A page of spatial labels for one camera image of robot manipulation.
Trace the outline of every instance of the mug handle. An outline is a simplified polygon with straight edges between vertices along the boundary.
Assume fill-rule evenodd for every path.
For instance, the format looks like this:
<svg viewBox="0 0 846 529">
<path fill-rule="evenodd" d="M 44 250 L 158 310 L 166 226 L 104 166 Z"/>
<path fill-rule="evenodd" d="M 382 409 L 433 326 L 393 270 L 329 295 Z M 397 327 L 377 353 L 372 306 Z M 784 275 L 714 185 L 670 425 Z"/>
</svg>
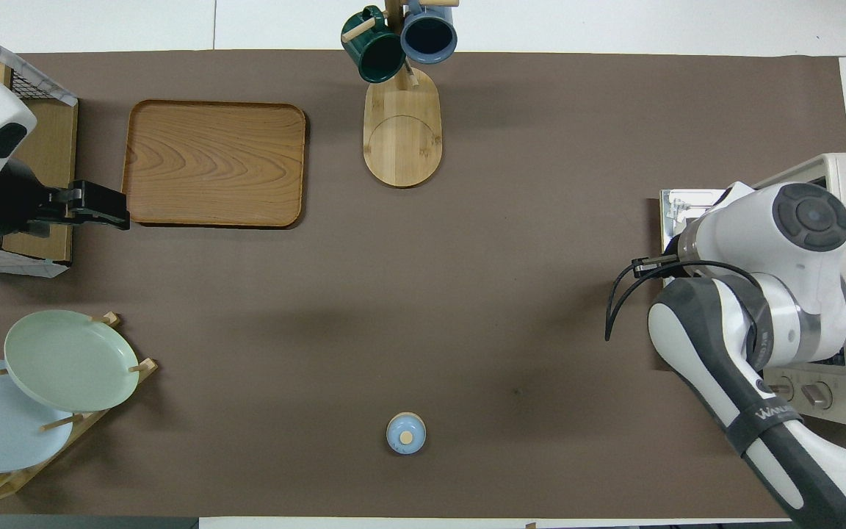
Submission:
<svg viewBox="0 0 846 529">
<path fill-rule="evenodd" d="M 365 20 L 374 19 L 374 31 L 383 31 L 387 27 L 387 19 L 383 17 L 382 11 L 377 6 L 367 6 L 361 13 L 361 17 Z"/>
</svg>

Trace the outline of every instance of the light green plate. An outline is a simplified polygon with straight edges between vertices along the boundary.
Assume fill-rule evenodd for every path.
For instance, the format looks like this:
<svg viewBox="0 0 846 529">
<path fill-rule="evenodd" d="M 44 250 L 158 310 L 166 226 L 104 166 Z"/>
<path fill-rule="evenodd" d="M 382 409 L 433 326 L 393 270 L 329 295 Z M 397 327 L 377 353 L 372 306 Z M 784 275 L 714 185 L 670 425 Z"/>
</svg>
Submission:
<svg viewBox="0 0 846 529">
<path fill-rule="evenodd" d="M 139 364 L 131 346 L 107 325 L 71 311 L 21 318 L 6 335 L 6 365 L 28 396 L 61 411 L 110 409 L 135 390 Z"/>
</svg>

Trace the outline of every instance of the black cable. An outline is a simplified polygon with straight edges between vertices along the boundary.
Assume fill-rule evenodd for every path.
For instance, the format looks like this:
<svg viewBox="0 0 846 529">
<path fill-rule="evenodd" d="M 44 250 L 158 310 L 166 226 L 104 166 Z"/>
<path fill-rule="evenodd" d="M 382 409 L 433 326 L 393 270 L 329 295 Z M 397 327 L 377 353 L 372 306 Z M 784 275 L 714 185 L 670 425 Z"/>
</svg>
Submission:
<svg viewBox="0 0 846 529">
<path fill-rule="evenodd" d="M 656 278 L 663 274 L 668 268 L 680 268 L 680 267 L 718 267 L 718 268 L 725 268 L 726 270 L 730 270 L 732 272 L 736 272 L 737 274 L 741 275 L 743 278 L 746 278 L 746 281 L 749 281 L 750 284 L 755 286 L 755 288 L 759 288 L 762 290 L 762 286 L 759 285 L 759 281 L 756 281 L 748 271 L 743 270 L 742 268 L 735 267 L 732 264 L 726 264 L 726 262 L 719 262 L 719 261 L 703 261 L 703 260 L 695 260 L 695 261 L 678 261 L 678 262 L 671 262 L 671 264 L 665 264 L 664 267 L 658 267 L 648 272 L 647 274 L 643 275 L 638 281 L 634 282 L 615 302 L 615 308 L 613 311 L 607 314 L 607 320 L 605 320 L 605 341 L 609 341 L 609 337 L 612 336 L 612 327 L 615 324 L 615 316 L 618 316 L 618 310 L 622 308 L 622 304 L 625 303 L 625 300 L 628 299 L 629 295 L 635 291 L 639 287 L 639 285 L 644 284 L 645 281 L 651 280 L 652 278 Z M 612 296 L 609 297 L 609 307 L 612 305 Z"/>
<path fill-rule="evenodd" d="M 632 268 L 635 268 L 635 267 L 638 266 L 637 261 L 638 260 L 632 261 L 632 264 L 629 264 L 628 267 L 625 267 L 625 269 L 622 270 L 620 274 L 618 274 L 618 277 L 615 278 L 615 281 L 612 281 L 612 290 L 609 291 L 609 300 L 607 301 L 607 304 L 605 304 L 605 320 L 606 321 L 609 321 L 609 314 L 612 314 L 612 301 L 615 298 L 615 291 L 618 290 L 618 282 L 622 281 L 622 278 L 624 278 L 626 274 L 631 272 Z"/>
</svg>

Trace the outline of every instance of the wooden base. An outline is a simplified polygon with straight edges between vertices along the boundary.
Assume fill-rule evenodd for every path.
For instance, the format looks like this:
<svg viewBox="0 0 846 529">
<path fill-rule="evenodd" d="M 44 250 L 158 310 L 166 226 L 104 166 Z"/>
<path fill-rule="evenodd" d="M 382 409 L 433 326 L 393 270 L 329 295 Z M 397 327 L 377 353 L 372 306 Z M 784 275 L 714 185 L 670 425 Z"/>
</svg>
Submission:
<svg viewBox="0 0 846 529">
<path fill-rule="evenodd" d="M 159 368 L 159 365 L 155 364 L 153 359 L 144 359 L 144 361 L 141 361 L 139 365 L 144 367 L 139 371 L 138 384 L 142 384 L 149 375 L 155 372 L 155 369 Z M 57 456 L 60 456 L 61 453 L 67 450 L 68 446 L 77 441 L 81 435 L 84 435 L 84 432 L 90 429 L 90 426 L 96 424 L 97 421 L 108 411 L 109 409 L 104 409 L 103 411 L 94 411 L 93 413 L 82 413 L 81 415 L 83 416 L 83 419 L 74 422 L 73 429 L 70 430 L 70 438 L 68 438 L 64 447 L 61 448 L 57 454 L 54 454 L 53 458 L 50 458 L 38 465 L 34 465 L 33 467 L 20 469 L 20 471 L 9 472 L 6 473 L 6 475 L 0 475 L 0 499 L 19 492 L 23 486 L 27 485 L 27 483 L 31 481 L 31 478 L 34 478 L 38 472 L 43 471 L 43 469 L 47 467 L 51 461 L 54 461 Z"/>
<path fill-rule="evenodd" d="M 378 180 L 393 187 L 426 181 L 443 158 L 443 118 L 439 93 L 429 75 L 413 69 L 367 88 L 364 157 Z"/>
</svg>

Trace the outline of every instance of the blue mug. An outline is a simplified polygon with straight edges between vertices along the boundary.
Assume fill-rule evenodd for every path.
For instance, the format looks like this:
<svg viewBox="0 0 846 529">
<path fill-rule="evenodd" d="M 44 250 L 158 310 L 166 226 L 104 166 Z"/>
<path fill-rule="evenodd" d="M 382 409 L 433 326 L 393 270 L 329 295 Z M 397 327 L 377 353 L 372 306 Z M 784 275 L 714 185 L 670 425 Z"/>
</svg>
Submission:
<svg viewBox="0 0 846 529">
<path fill-rule="evenodd" d="M 420 6 L 419 0 L 410 0 L 409 5 L 410 11 L 400 33 L 403 53 L 420 64 L 447 60 L 456 51 L 452 7 Z"/>
</svg>

